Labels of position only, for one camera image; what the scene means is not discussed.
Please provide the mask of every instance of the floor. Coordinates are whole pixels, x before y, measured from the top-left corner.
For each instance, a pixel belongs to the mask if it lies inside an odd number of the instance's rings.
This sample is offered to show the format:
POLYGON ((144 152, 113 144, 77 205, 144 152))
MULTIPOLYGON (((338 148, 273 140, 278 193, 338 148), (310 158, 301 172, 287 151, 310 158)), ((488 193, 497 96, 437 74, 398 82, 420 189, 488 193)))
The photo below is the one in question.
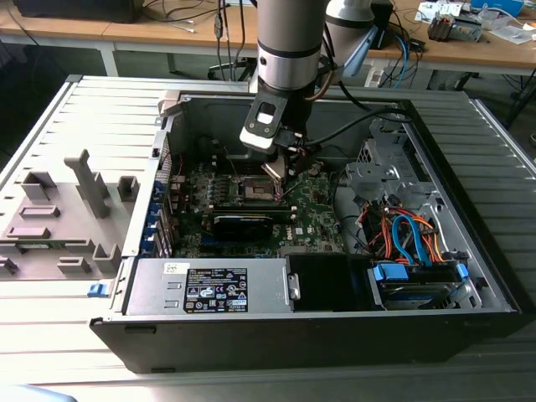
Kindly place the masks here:
MULTIPOLYGON (((175 56, 181 76, 170 74, 165 54, 117 52, 118 69, 122 76, 155 78, 206 79, 208 67, 216 64, 213 56, 175 56)), ((9 160, 41 111, 48 105, 65 77, 64 73, 104 75, 100 54, 88 49, 36 48, 6 44, 0 47, 0 167, 9 160)), ((366 67, 350 85, 363 85, 366 67)), ((408 87, 409 80, 400 87, 408 87)), ((484 101, 492 113, 502 120, 512 104, 514 89, 501 75, 481 75, 470 79, 465 87, 470 97, 484 101)), ((512 135, 531 156, 536 148, 529 144, 535 133, 536 102, 529 104, 510 129, 512 135)))

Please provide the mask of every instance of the workbench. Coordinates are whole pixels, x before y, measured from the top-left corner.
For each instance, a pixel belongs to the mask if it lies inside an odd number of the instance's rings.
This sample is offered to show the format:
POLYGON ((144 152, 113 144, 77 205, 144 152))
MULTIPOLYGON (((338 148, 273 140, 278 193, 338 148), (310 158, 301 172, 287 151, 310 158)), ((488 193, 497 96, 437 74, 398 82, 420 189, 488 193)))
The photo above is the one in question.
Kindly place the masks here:
MULTIPOLYGON (((74 182, 61 161, 75 149, 89 150, 94 156, 91 168, 98 169, 107 183, 116 183, 123 174, 143 180, 145 165, 140 161, 151 153, 158 130, 157 102, 165 90, 243 95, 249 91, 246 83, 71 77, 0 173, 0 229, 18 206, 24 171, 46 163, 51 175, 74 182)), ((536 177, 536 167, 485 106, 461 92, 350 90, 359 99, 402 96, 413 102, 535 298, 536 181, 529 178, 536 177)), ((327 93, 332 95, 342 96, 339 90, 327 93)), ((446 363, 133 374, 88 328, 86 320, 110 305, 108 298, 86 297, 91 283, 0 282, 3 383, 36 384, 72 394, 79 402, 514 400, 536 393, 534 325, 509 338, 475 345, 446 363)))
MULTIPOLYGON (((530 75, 536 67, 536 51, 532 42, 515 45, 485 32, 479 43, 451 41, 439 43, 430 41, 426 29, 427 24, 415 23, 416 8, 419 0, 396 0, 402 25, 411 33, 411 37, 426 42, 425 52, 419 63, 419 70, 451 70, 475 73, 530 75)), ((194 0, 167 0, 166 7, 195 5, 194 0)), ((34 44, 23 30, 13 21, 12 15, 26 31, 44 46, 61 46, 97 49, 100 51, 106 73, 118 76, 114 53, 121 50, 156 52, 166 54, 209 54, 216 55, 214 37, 214 15, 207 14, 195 19, 196 33, 185 32, 169 23, 160 23, 141 17, 134 24, 119 24, 96 21, 73 21, 56 18, 23 18, 13 6, 11 0, 3 0, 0 8, 0 39, 5 43, 34 44)), ((182 17, 210 10, 212 3, 203 3, 190 13, 183 12, 182 17)), ((520 18, 536 19, 534 10, 524 9, 520 18)), ((235 54, 240 46, 240 11, 238 7, 228 9, 231 54, 235 54)), ((245 7, 246 38, 241 55, 256 57, 256 10, 245 7)), ((383 71, 393 66, 400 58, 400 50, 395 43, 385 49, 370 50, 366 64, 372 69, 368 75, 366 86, 375 86, 375 71, 383 71)))

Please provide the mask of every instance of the connector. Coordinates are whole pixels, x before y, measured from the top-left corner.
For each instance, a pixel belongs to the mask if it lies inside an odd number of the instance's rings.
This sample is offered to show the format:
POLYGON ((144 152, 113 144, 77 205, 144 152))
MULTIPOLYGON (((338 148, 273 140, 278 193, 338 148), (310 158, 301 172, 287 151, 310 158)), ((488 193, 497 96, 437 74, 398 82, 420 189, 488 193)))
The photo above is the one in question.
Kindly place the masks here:
POLYGON ((224 36, 224 21, 220 13, 214 17, 214 35, 216 35, 216 39, 221 39, 224 36))
POLYGON ((404 264, 394 262, 377 264, 373 272, 376 281, 407 281, 410 278, 404 264))

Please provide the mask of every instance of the desk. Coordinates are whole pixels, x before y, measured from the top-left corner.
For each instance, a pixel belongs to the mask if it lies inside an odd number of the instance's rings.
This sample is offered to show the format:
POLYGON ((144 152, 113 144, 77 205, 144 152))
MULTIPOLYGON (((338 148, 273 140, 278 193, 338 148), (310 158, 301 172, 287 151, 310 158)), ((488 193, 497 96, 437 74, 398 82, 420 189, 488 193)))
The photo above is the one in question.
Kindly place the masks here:
MULTIPOLYGON (((167 9, 194 5, 193 0, 167 0, 167 9)), ((418 0, 396 0, 396 8, 403 26, 412 33, 412 37, 426 42, 426 50, 420 61, 420 70, 453 70, 471 71, 479 73, 530 75, 536 67, 536 45, 532 42, 515 45, 491 35, 483 34, 479 43, 452 41, 439 43, 430 41, 427 37, 427 24, 415 24, 415 9, 418 0)), ((106 73, 118 76, 114 52, 116 50, 130 50, 142 52, 157 52, 168 54, 209 54, 215 55, 214 15, 208 14, 195 19, 193 26, 197 33, 188 33, 173 27, 169 23, 151 21, 142 17, 134 24, 119 24, 92 21, 72 21, 55 18, 24 18, 13 6, 11 0, 3 0, 0 9, 0 39, 6 43, 32 44, 33 41, 24 35, 24 32, 13 21, 6 10, 9 5, 13 16, 33 36, 39 44, 45 46, 63 46, 97 49, 102 55, 106 73)), ((212 3, 201 4, 198 8, 183 12, 187 17, 204 10, 211 9, 212 3)), ((522 12, 520 18, 536 19, 536 12, 527 10, 522 12)), ((228 9, 229 32, 231 52, 240 46, 240 13, 237 7, 228 9)), ((246 38, 242 55, 256 57, 256 10, 245 7, 246 38)), ((395 44, 385 49, 371 50, 368 53, 367 64, 373 66, 373 72, 381 72, 384 68, 394 65, 400 57, 400 51, 395 44)), ((377 85, 377 80, 369 83, 377 85)))
MULTIPOLYGON (((426 42, 425 53, 419 68, 430 70, 452 70, 477 73, 530 75, 536 67, 536 44, 511 44, 484 31, 480 42, 436 42, 428 39, 428 24, 414 21, 418 0, 394 0, 402 26, 412 32, 411 37, 426 42)), ((536 19, 536 11, 525 8, 520 18, 536 19)), ((369 55, 398 59, 400 51, 391 44, 387 49, 370 51, 369 55)))

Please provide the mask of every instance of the warning label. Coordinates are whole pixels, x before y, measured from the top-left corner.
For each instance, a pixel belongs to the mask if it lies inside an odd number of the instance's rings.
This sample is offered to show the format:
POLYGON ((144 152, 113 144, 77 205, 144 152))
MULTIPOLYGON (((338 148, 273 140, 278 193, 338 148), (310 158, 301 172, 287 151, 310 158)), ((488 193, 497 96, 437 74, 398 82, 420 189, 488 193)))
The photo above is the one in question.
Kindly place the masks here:
POLYGON ((247 312, 247 269, 188 270, 184 298, 187 313, 247 312))

